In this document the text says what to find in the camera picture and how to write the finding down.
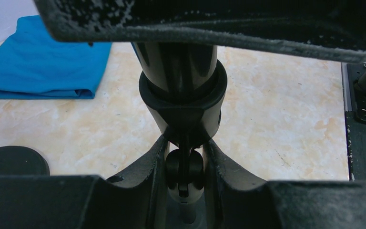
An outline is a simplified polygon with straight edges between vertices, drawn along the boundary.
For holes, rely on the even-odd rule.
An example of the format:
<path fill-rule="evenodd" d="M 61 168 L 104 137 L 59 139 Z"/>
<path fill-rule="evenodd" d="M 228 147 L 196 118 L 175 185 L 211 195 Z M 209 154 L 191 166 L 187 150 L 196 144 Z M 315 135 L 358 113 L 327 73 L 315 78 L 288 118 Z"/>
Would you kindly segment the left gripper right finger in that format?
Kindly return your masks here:
<path fill-rule="evenodd" d="M 203 146 L 210 229 L 366 229 L 366 181 L 266 181 Z"/>

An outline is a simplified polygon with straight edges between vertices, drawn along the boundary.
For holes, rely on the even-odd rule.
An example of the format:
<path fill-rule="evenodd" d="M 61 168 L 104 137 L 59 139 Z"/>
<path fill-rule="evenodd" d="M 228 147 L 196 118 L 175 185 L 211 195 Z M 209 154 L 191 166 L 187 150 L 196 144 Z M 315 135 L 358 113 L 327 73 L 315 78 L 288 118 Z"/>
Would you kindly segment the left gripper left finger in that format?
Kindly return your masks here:
<path fill-rule="evenodd" d="M 106 180 L 0 176 L 0 229 L 163 229 L 168 146 L 159 137 L 147 153 Z"/>

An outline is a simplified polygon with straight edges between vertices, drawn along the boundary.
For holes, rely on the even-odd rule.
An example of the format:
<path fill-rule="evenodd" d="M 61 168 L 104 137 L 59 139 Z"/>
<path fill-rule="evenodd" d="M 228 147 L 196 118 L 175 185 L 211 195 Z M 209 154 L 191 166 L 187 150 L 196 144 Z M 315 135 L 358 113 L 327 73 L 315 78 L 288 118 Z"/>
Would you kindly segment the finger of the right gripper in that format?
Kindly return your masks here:
<path fill-rule="evenodd" d="M 178 42 L 366 62 L 366 0 L 37 0 L 61 42 Z"/>

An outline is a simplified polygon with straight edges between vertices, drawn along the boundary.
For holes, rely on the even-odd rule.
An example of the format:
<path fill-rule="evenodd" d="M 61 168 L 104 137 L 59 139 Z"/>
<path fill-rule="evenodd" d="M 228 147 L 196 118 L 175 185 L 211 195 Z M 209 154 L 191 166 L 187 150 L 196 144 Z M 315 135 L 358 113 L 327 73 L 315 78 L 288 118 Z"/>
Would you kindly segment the black mic stand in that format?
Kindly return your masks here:
<path fill-rule="evenodd" d="M 186 104 L 173 104 L 155 95 L 144 73 L 139 78 L 140 95 L 163 138 L 177 146 L 164 157 L 168 229 L 207 227 L 204 160 L 196 149 L 208 143 L 220 126 L 227 88 L 226 70 L 220 61 L 212 80 L 212 90 L 206 96 Z"/>
<path fill-rule="evenodd" d="M 49 176 L 46 159 L 25 146 L 0 147 L 0 176 Z"/>

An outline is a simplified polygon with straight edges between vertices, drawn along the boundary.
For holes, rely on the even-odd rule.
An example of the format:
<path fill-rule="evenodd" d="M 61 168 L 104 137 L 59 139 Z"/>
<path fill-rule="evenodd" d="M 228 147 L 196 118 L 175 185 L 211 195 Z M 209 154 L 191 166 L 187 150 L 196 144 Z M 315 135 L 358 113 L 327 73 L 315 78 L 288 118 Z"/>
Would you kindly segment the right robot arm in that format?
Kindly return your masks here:
<path fill-rule="evenodd" d="M 366 62 L 366 0 L 37 0 L 61 42 L 190 42 Z M 355 88 L 366 92 L 366 72 Z"/>

